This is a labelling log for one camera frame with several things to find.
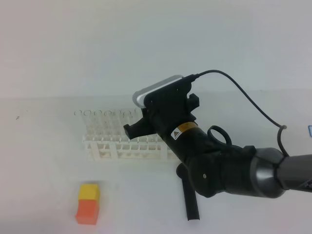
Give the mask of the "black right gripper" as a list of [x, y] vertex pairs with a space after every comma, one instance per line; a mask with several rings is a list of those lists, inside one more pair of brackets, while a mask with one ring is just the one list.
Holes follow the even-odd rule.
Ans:
[[195, 145], [200, 140], [200, 129], [191, 111], [199, 106], [199, 98], [187, 94], [195, 77], [183, 79], [145, 97], [142, 118], [123, 126], [129, 139], [158, 134], [169, 146]]

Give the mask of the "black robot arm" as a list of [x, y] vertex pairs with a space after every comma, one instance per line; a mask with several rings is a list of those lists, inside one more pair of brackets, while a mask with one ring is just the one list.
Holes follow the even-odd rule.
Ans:
[[192, 79], [173, 76], [137, 91], [134, 104], [142, 119], [125, 125], [129, 139], [158, 134], [186, 168], [192, 188], [204, 197], [220, 192], [277, 198], [286, 190], [312, 190], [312, 157], [287, 156], [275, 148], [239, 147], [220, 127], [217, 140], [203, 131], [192, 111], [199, 98], [190, 93]]

